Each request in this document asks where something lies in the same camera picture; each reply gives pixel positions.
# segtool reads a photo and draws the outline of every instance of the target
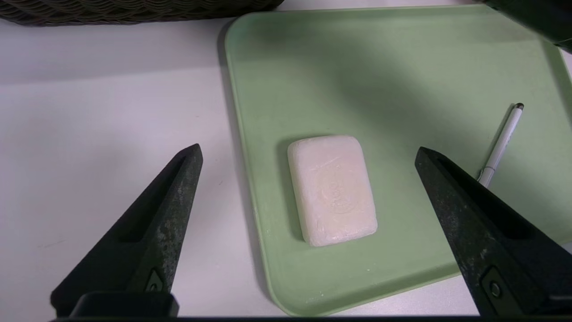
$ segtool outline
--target light green plastic tray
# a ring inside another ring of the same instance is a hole
[[[249,14],[227,35],[270,294],[327,315],[458,274],[414,166],[420,146],[482,167],[511,103],[525,110],[491,189],[558,242],[572,238],[571,85],[559,51],[484,6]],[[287,161],[295,140],[362,145],[379,229],[312,248]]]

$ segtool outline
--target white tabletop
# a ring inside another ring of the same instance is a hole
[[[285,0],[280,10],[470,2]],[[0,22],[0,320],[52,319],[50,292],[169,159],[194,143],[205,162],[172,289],[180,315],[284,315],[267,295],[219,63],[230,21]],[[455,277],[341,314],[477,311]]]

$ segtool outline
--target white pen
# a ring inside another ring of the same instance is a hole
[[[495,147],[492,149],[491,156],[488,158],[487,164],[484,165],[480,172],[479,183],[488,188],[492,175],[495,174],[496,167],[501,161],[502,155],[505,153],[506,146],[509,144],[510,137],[513,135],[514,129],[517,128],[518,120],[521,118],[524,104],[514,104],[513,110],[510,111],[509,118],[503,127],[502,132],[496,141]]]

